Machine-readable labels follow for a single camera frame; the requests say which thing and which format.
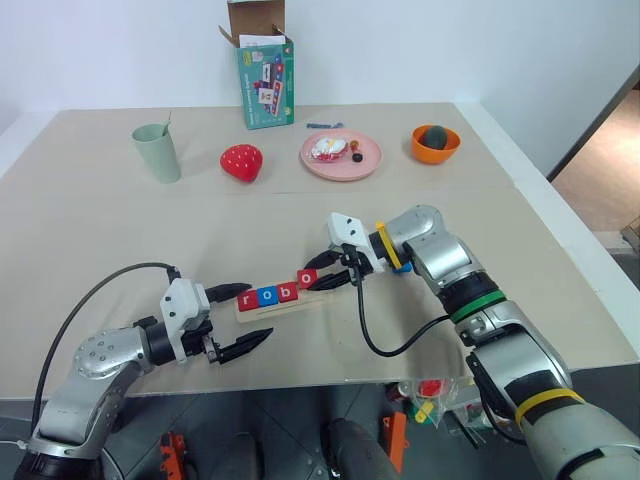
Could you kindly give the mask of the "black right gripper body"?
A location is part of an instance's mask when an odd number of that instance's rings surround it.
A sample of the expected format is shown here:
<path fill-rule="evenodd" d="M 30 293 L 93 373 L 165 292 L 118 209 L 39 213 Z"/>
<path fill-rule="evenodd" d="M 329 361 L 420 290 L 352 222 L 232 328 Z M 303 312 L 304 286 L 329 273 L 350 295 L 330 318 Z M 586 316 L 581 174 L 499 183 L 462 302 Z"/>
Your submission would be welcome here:
<path fill-rule="evenodd" d="M 353 245 L 344 244 L 338 260 L 344 269 L 332 275 L 333 281 L 362 280 L 373 273 L 373 266 L 365 253 Z"/>

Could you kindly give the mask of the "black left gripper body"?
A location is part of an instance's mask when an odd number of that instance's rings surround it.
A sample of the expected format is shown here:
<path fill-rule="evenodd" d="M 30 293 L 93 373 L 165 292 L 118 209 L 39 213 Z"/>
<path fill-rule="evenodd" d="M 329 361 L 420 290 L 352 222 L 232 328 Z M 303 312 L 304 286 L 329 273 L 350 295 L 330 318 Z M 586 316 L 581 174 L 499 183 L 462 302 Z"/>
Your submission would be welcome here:
<path fill-rule="evenodd" d="M 204 354 L 210 364 L 220 362 L 220 345 L 213 338 L 213 324 L 203 321 L 197 328 L 182 335 L 182 347 L 187 357 Z"/>

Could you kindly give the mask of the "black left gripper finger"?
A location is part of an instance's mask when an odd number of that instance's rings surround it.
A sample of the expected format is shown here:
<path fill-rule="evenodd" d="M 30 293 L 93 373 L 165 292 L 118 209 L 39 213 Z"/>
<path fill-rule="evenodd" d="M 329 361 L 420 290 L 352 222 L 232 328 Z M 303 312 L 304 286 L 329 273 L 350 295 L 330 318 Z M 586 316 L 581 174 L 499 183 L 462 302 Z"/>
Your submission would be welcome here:
<path fill-rule="evenodd" d="M 237 297 L 252 289 L 248 283 L 227 283 L 205 289 L 205 294 L 210 303 L 220 303 Z"/>
<path fill-rule="evenodd" d="M 254 330 L 238 337 L 234 343 L 218 347 L 216 350 L 216 361 L 225 364 L 240 358 L 265 341 L 273 333 L 272 328 Z"/>

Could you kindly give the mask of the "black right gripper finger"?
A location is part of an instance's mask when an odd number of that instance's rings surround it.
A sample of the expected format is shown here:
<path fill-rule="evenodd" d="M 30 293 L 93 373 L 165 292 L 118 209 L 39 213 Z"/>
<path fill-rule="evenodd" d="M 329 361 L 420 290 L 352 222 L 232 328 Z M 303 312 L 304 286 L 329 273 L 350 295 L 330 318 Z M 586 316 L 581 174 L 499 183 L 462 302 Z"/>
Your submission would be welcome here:
<path fill-rule="evenodd" d="M 335 262 L 336 252 L 334 250 L 325 250 L 309 260 L 304 269 L 320 270 L 333 265 Z"/>
<path fill-rule="evenodd" d="M 337 289 L 343 285 L 351 283 L 351 275 L 348 270 L 343 270 L 338 273 L 329 273 L 322 277 L 319 277 L 309 287 L 309 291 L 328 291 Z"/>

